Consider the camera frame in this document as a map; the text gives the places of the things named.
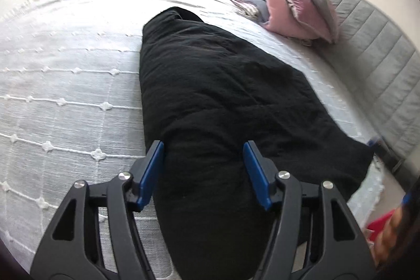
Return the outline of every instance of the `red object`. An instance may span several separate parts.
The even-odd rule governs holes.
[[[372,230],[373,233],[369,236],[369,240],[375,242],[378,234],[383,231],[385,228],[385,224],[391,218],[395,210],[391,210],[389,213],[383,215],[382,217],[378,218],[377,220],[371,222],[366,228]]]

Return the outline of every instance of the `blue object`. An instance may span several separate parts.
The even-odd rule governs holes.
[[[243,148],[243,158],[246,170],[248,171],[249,178],[253,184],[255,195],[257,196],[258,202],[268,211],[272,202],[270,199],[270,184],[261,168],[260,162],[256,153],[259,153],[258,149],[253,149],[250,142],[246,142]]]
[[[377,141],[379,140],[379,138],[378,137],[373,137],[373,138],[371,138],[368,142],[367,142],[367,146],[373,146],[373,145],[375,145],[376,143],[377,143]]]
[[[402,204],[406,205],[410,202],[410,200],[411,200],[411,193],[407,193],[402,199]]]
[[[139,199],[137,200],[137,206],[140,210],[143,210],[152,198],[152,192],[156,181],[158,180],[159,172],[163,167],[164,152],[165,145],[160,141],[155,148],[155,152],[153,153],[149,164],[146,166],[144,175],[139,183]]]

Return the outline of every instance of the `grey quilted headboard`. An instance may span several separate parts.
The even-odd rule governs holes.
[[[377,131],[408,156],[420,143],[420,53],[367,1],[331,1],[339,15],[339,42],[314,46]]]

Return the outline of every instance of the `bed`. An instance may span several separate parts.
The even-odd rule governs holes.
[[[77,179],[108,181],[145,155],[141,30],[178,6],[302,71],[350,137],[371,127],[314,50],[269,33],[229,0],[28,0],[0,19],[0,238],[29,270],[55,209]],[[375,160],[349,201],[360,226],[382,190]],[[106,267],[115,269],[106,211],[99,216]],[[136,217],[157,278],[177,279],[153,203]]]

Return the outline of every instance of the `blue clamp pad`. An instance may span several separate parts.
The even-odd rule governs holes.
[[[138,196],[136,203],[140,211],[149,204],[152,198],[159,172],[163,168],[164,154],[165,145],[160,140],[155,140],[146,157],[136,161],[132,167],[133,194]]]
[[[257,200],[268,211],[273,204],[271,197],[276,193],[277,168],[272,160],[261,155],[252,140],[244,144],[243,159]]]

